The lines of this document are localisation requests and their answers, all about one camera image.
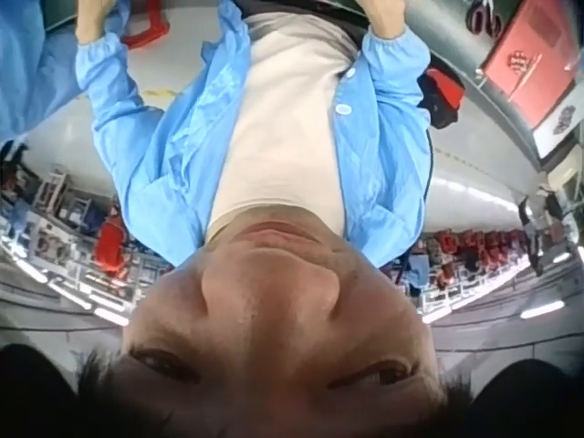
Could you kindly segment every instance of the white panel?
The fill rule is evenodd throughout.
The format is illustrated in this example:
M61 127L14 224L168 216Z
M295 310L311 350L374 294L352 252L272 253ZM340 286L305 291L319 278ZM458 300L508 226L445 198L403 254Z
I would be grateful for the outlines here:
M566 138L566 136L584 119L584 82L580 82L569 94L559 102L541 124L534 130L537 153L540 158L545 158L554 148ZM554 129L560 123L562 111L572 108L574 112L569 120L569 125L560 133L554 133Z

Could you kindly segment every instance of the scissors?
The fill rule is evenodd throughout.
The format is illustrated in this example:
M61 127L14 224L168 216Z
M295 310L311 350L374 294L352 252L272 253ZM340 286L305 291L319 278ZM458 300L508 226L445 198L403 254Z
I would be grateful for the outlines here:
M473 35L486 32L493 39L503 33L503 19L495 13L494 0L478 0L466 14L466 27Z

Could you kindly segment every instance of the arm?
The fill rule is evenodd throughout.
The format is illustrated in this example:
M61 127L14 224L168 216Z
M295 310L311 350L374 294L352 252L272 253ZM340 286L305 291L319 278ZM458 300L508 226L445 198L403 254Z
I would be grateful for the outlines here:
M370 69L380 120L380 159L388 175L383 198L394 215L398 255L419 237L431 172L430 116L418 108L418 78L430 63L428 47L405 25L402 0L362 0L371 21L362 55Z
M79 0L76 71L93 108L96 149L121 198L129 190L163 112L144 105L128 75L127 48L115 34L103 35L109 9L100 11L94 5L102 5L102 1Z

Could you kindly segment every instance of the eye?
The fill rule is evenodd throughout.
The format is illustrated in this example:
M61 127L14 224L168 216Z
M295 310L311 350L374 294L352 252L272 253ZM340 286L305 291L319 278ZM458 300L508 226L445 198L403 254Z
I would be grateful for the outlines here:
M132 356L139 363L164 377L191 384L201 382L201 375L171 353L157 349L131 349Z
M334 380L328 384L328 388L336 390L345 387L376 388L389 386L398 381L403 381L411 375L410 369L404 364L394 360L387 360L376 363L355 374Z

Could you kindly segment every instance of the light blue jacket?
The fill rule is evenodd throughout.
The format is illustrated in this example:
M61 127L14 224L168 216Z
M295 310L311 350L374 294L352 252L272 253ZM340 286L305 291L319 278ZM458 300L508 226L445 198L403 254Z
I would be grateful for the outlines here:
M129 17L130 0L118 0L106 28L122 34ZM75 26L46 34L41 0L0 0L0 144L81 94L76 52Z
M218 15L221 41L203 45L203 72L166 113L144 106L114 34L80 47L77 56L78 82L95 115L94 142L124 221L174 266L204 243L250 67L240 10L220 0ZM429 62L412 31L392 41L369 32L334 99L345 238L375 266L400 256L422 231L430 118L417 107L417 78Z

